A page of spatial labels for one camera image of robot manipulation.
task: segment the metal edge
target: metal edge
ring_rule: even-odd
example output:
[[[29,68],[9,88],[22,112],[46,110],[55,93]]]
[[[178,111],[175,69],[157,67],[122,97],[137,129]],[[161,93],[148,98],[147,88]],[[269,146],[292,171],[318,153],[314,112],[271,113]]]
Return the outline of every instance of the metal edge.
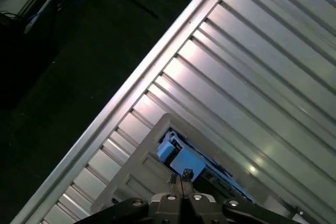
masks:
[[[212,6],[208,10],[205,9],[206,11],[202,12],[199,7],[205,1],[207,1],[207,5]],[[191,33],[197,28],[199,23],[213,9],[213,7],[215,7],[217,2],[218,0],[192,0],[189,3],[188,7],[151,49],[134,72],[127,78],[121,88],[115,93],[108,104],[102,109],[94,121],[84,131],[82,136],[33,194],[27,204],[12,220],[11,224],[35,224],[41,221],[41,218],[43,218],[47,211],[61,196],[63,191],[66,190],[75,176],[81,171],[83,164],[89,161],[109,133],[113,131],[120,120],[126,115],[127,110],[133,106],[141,93],[146,90],[161,69],[170,61],[175,52],[177,52],[177,50],[167,50],[167,47],[180,48]],[[170,43],[173,39],[175,39],[175,44]],[[156,66],[153,67],[151,71],[148,71],[149,66],[151,66],[158,58],[161,58],[160,63],[157,62]],[[140,81],[141,84],[133,90],[132,88]],[[132,99],[125,102],[126,96],[129,96]],[[122,107],[119,106],[121,102],[125,102]],[[111,114],[116,115],[113,120],[108,122]]]

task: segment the dark floor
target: dark floor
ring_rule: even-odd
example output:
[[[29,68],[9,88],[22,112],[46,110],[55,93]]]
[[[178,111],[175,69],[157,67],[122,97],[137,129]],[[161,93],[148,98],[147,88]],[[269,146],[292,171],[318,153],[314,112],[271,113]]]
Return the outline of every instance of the dark floor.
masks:
[[[60,54],[0,111],[0,223],[9,223],[190,0],[82,0],[61,12]]]

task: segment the blue component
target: blue component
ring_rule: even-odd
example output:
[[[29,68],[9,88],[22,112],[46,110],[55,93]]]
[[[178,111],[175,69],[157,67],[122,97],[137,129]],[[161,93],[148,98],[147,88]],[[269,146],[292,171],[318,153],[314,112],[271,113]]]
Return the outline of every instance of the blue component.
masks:
[[[161,162],[165,162],[175,147],[170,142],[163,142],[157,149],[157,154]]]
[[[249,198],[252,202],[255,202],[255,200],[235,180],[232,179],[232,176],[227,171],[219,166],[213,159],[200,152],[196,146],[188,142],[188,139],[185,139],[185,142],[182,141],[176,131],[173,129],[169,129],[166,132],[165,136],[163,137],[163,143],[158,148],[157,154],[162,162],[164,162],[175,149],[175,147],[172,145],[173,142],[176,142],[180,149],[179,154],[170,164],[171,168],[173,168],[176,172],[182,175],[184,169],[192,169],[194,172],[192,181],[194,181],[206,167],[215,172],[219,178],[228,182],[231,186]]]
[[[194,173],[192,181],[194,181],[205,168],[204,162],[187,148],[183,148],[178,153],[170,166],[181,175],[185,169],[192,169]]]

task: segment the bolt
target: bolt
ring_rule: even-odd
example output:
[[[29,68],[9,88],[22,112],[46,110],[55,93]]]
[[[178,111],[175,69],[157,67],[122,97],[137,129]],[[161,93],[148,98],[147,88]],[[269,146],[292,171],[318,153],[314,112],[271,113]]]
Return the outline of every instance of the bolt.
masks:
[[[169,195],[169,196],[167,197],[167,199],[169,199],[169,200],[175,200],[175,199],[176,199],[176,196],[175,196],[175,195]]]
[[[231,206],[233,206],[233,207],[236,207],[236,206],[239,205],[239,203],[238,203],[237,201],[235,201],[235,200],[231,200],[231,201],[229,202],[229,204],[230,204]]]
[[[202,195],[195,194],[193,198],[194,198],[195,200],[201,200]]]
[[[140,200],[136,200],[135,202],[133,202],[133,206],[138,207],[142,205],[142,201]]]

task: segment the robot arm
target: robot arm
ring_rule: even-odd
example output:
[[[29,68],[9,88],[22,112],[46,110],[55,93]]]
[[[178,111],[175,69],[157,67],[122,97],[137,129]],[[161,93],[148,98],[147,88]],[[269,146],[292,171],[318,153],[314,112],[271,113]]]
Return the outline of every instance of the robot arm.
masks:
[[[243,198],[231,198],[222,204],[208,194],[196,193],[194,174],[184,170],[172,174],[170,192],[156,194],[148,203],[130,198],[77,222],[77,224],[298,224]]]

